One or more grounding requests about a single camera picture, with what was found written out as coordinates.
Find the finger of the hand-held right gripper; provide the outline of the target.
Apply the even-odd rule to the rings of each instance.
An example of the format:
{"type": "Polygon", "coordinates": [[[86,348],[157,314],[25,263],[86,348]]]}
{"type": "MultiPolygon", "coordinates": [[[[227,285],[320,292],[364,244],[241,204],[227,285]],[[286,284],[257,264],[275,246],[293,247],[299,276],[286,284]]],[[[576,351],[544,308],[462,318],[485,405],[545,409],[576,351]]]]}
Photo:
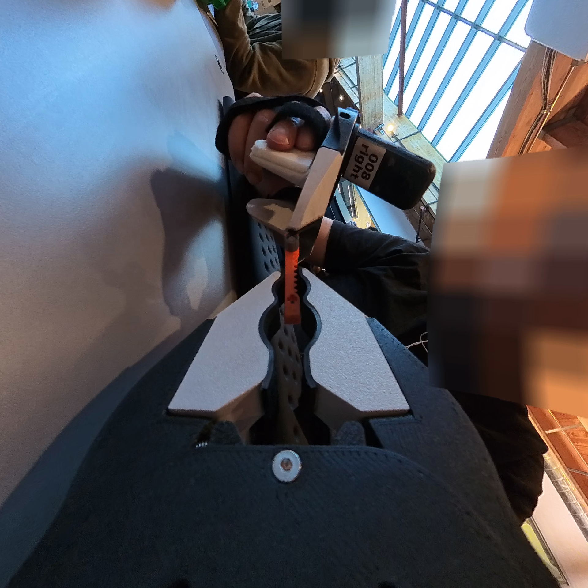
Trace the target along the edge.
{"type": "Polygon", "coordinates": [[[290,221],[295,203],[269,198],[250,200],[246,205],[247,213],[271,233],[275,240],[284,240],[286,231],[292,229],[290,221]]]}
{"type": "Polygon", "coordinates": [[[287,232],[300,233],[324,216],[340,175],[342,161],[343,155],[339,151],[327,147],[318,150],[286,228],[287,232]]]}

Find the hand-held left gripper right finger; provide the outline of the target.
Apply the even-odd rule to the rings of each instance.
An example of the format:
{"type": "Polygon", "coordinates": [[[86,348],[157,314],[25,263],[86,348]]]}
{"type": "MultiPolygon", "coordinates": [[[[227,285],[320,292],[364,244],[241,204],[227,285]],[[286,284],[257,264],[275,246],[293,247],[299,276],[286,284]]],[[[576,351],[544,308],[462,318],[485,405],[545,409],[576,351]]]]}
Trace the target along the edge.
{"type": "Polygon", "coordinates": [[[331,430],[373,417],[404,416],[409,404],[367,316],[308,270],[306,302],[317,319],[308,374],[315,414],[331,430]]]}

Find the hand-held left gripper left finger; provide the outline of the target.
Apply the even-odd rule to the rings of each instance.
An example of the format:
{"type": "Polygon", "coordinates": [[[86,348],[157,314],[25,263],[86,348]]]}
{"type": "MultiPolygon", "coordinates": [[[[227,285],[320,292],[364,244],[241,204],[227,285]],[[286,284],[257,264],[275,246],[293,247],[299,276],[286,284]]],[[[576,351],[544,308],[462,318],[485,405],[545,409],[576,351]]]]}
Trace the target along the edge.
{"type": "Polygon", "coordinates": [[[270,349],[260,334],[265,311],[275,304],[274,272],[220,312],[168,406],[177,416],[233,422],[244,442],[263,415],[262,383],[270,349]]]}

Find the orange toothed toy beam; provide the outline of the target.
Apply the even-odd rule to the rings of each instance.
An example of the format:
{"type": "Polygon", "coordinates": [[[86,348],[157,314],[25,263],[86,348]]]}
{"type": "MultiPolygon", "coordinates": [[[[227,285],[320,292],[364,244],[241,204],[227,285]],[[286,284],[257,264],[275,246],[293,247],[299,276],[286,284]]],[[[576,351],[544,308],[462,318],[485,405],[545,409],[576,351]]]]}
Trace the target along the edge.
{"type": "Polygon", "coordinates": [[[299,248],[288,246],[285,250],[284,267],[284,323],[285,325],[300,325],[300,296],[298,293],[298,261],[299,248]]]}

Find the person's right forearm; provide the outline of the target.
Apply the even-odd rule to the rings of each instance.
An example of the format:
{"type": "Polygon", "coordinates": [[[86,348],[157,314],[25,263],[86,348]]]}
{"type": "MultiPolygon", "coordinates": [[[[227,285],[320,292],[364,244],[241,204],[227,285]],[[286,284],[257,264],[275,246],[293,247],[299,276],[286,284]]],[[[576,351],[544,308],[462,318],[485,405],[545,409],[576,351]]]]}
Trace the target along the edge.
{"type": "Polygon", "coordinates": [[[325,259],[327,253],[327,245],[330,239],[330,233],[333,227],[335,228],[335,232],[337,232],[342,226],[344,226],[342,222],[333,220],[328,217],[322,218],[319,232],[312,249],[312,254],[309,257],[309,261],[316,268],[316,273],[327,272],[325,259]]]}

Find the person's right hand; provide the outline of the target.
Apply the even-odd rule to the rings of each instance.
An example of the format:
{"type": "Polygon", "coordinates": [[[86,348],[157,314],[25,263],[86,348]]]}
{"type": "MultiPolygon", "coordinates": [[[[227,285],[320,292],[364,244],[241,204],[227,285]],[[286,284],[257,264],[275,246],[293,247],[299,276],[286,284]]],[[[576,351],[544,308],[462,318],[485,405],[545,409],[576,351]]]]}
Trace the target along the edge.
{"type": "Polygon", "coordinates": [[[234,167],[263,197],[272,197],[290,184],[251,160],[251,149],[256,141],[265,140],[270,149],[281,152],[317,149],[315,134],[304,121],[289,117],[268,128],[274,117],[272,109],[241,114],[232,122],[228,133],[229,156],[234,167]]]}

